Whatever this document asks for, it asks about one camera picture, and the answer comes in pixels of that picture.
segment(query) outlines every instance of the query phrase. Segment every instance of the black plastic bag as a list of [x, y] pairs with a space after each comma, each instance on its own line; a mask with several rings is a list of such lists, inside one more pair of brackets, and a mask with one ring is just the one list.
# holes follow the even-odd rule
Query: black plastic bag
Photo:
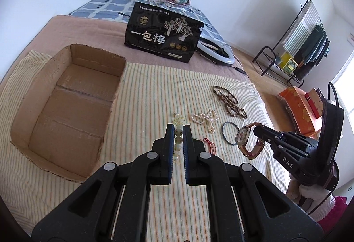
[[203, 27], [203, 22], [185, 15], [136, 2], [125, 32], [125, 45], [187, 63]]

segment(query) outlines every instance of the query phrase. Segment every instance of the silver bolt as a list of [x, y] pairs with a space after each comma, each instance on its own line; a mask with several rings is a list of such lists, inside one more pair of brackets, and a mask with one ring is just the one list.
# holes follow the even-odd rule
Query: silver bolt
[[153, 151], [150, 151], [146, 154], [146, 157], [149, 158], [149, 159], [155, 159], [157, 157], [157, 153], [156, 152], [153, 152]]
[[242, 168], [242, 170], [249, 172], [249, 171], [252, 171], [253, 166], [249, 163], [245, 163], [245, 164], [242, 164], [241, 168]]
[[115, 164], [113, 162], [107, 162], [105, 165], [104, 165], [104, 169], [107, 170], [107, 171], [111, 171], [115, 168]]
[[199, 154], [199, 156], [203, 159], [209, 159], [211, 157], [211, 154], [209, 152], [203, 151]]

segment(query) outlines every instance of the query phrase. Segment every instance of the black bangle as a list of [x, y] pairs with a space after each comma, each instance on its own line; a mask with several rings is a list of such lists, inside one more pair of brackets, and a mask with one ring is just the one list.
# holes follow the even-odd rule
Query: black bangle
[[240, 130], [239, 127], [238, 127], [235, 123], [233, 123], [233, 122], [231, 122], [231, 121], [225, 122], [225, 123], [222, 125], [222, 127], [221, 127], [221, 134], [222, 134], [222, 137], [224, 138], [224, 140], [225, 140], [228, 144], [230, 144], [230, 145], [232, 145], [232, 146], [237, 145], [237, 143], [234, 143], [234, 144], [233, 144], [233, 143], [231, 143], [230, 141], [228, 141], [228, 140], [226, 139], [226, 137], [225, 137], [225, 135], [224, 135], [224, 126], [225, 126], [226, 124], [231, 124], [231, 125], [233, 125], [234, 127], [236, 127], [237, 131]]

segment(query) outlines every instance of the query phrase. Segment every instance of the striped towel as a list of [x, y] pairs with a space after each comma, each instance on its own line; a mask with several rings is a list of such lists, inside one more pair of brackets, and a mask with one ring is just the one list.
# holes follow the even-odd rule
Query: striped towel
[[[0, 194], [20, 225], [31, 232], [34, 225], [74, 191], [79, 184], [43, 171], [28, 161], [10, 141], [10, 127], [21, 98], [31, 80], [50, 56], [30, 52], [11, 75], [0, 97]], [[228, 88], [247, 111], [247, 119], [228, 116], [211, 91], [211, 86]], [[210, 108], [220, 116], [214, 134], [190, 119], [191, 114]], [[227, 77], [170, 67], [127, 63], [112, 108], [100, 164], [124, 164], [151, 150], [154, 140], [164, 136], [166, 125], [177, 112], [191, 124], [194, 138], [208, 138], [225, 162], [249, 162], [236, 146], [226, 144], [220, 133], [223, 122], [239, 127], [258, 121], [272, 127], [265, 105], [253, 84]], [[252, 134], [250, 145], [256, 137]], [[267, 145], [253, 164], [281, 191], [289, 182], [288, 173], [272, 157]], [[210, 241], [205, 187], [185, 184], [183, 158], [173, 166], [172, 184], [152, 186], [147, 241]]]
[[298, 19], [281, 41], [284, 49], [290, 55], [294, 56], [319, 22], [320, 15], [318, 14], [312, 0], [310, 0], [304, 6]]

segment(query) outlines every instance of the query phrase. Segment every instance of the red string bracelet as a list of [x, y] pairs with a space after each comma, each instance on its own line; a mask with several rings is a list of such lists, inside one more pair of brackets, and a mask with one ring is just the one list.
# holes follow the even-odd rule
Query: red string bracelet
[[204, 138], [203, 139], [204, 142], [208, 143], [209, 146], [209, 153], [216, 155], [216, 146], [213, 142], [211, 142], [209, 139]]

